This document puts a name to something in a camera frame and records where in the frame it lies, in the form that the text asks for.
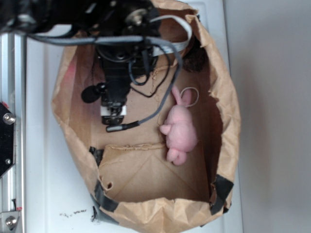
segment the gray wall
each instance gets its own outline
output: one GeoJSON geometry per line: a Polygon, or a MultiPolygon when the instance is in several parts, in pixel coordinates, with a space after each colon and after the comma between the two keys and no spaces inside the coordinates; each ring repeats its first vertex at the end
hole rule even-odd
{"type": "Polygon", "coordinates": [[[244,233],[311,232],[311,0],[224,0],[244,233]]]}

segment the pink bunny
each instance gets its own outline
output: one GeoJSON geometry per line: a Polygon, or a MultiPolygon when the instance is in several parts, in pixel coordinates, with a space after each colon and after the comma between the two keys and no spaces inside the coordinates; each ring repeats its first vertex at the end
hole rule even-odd
{"type": "Polygon", "coordinates": [[[187,159],[186,152],[194,149],[198,139],[191,113],[187,109],[191,102],[191,90],[185,90],[181,97],[178,88],[173,86],[172,94],[177,105],[171,108],[164,125],[160,126],[160,131],[166,135],[166,145],[169,148],[166,159],[175,165],[182,165],[187,159]]]}

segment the paper bag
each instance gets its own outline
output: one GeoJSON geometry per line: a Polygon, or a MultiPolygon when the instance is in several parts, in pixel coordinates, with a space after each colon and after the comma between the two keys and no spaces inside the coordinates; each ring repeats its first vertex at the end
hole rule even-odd
{"type": "MultiPolygon", "coordinates": [[[[156,117],[139,127],[106,132],[100,101],[87,104],[81,99],[86,87],[104,81],[92,45],[65,48],[52,108],[94,200],[97,217],[138,232],[174,233],[202,226],[229,209],[241,120],[229,73],[197,11],[174,0],[154,0],[153,4],[161,15],[182,17],[193,30],[191,43],[181,52],[186,67],[176,81],[180,90],[192,86],[199,91],[198,103],[189,110],[200,142],[188,153],[186,163],[174,166],[166,161],[165,137],[159,131],[175,104],[172,96],[156,117]],[[195,48],[195,41],[201,48],[195,48]]],[[[162,22],[160,33],[173,42],[187,38],[186,32],[168,19],[162,22]]],[[[151,79],[139,90],[153,92],[166,69],[161,55],[151,79]]],[[[154,97],[129,93],[124,123],[155,111],[175,69],[174,64],[154,97]]]]}

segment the metal bracket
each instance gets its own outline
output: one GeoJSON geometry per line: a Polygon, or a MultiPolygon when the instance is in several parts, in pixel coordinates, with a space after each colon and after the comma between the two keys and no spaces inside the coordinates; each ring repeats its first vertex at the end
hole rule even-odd
{"type": "Polygon", "coordinates": [[[15,163],[14,122],[15,116],[0,103],[0,177],[15,163]]]}
{"type": "Polygon", "coordinates": [[[0,214],[0,233],[22,232],[19,218],[20,211],[2,212],[0,214]]]}

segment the bolt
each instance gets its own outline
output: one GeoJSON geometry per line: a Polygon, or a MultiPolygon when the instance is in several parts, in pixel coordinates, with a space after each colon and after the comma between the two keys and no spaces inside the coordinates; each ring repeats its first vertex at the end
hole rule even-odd
{"type": "Polygon", "coordinates": [[[5,124],[12,125],[15,122],[15,116],[12,113],[6,113],[3,116],[5,124]]]}
{"type": "Polygon", "coordinates": [[[139,26],[141,23],[142,23],[142,16],[141,15],[135,15],[133,17],[133,23],[136,25],[136,26],[139,26]]]}
{"type": "Polygon", "coordinates": [[[17,220],[16,218],[14,218],[13,216],[9,216],[6,220],[5,220],[5,224],[6,226],[10,229],[10,231],[16,226],[17,224],[17,220]]]}
{"type": "Polygon", "coordinates": [[[12,160],[10,160],[10,159],[6,159],[6,160],[5,160],[5,163],[6,163],[6,164],[11,164],[11,162],[12,162],[12,160]]]}
{"type": "Polygon", "coordinates": [[[111,7],[115,7],[116,5],[117,5],[117,1],[111,1],[111,2],[110,2],[110,6],[111,6],[111,7]]]}

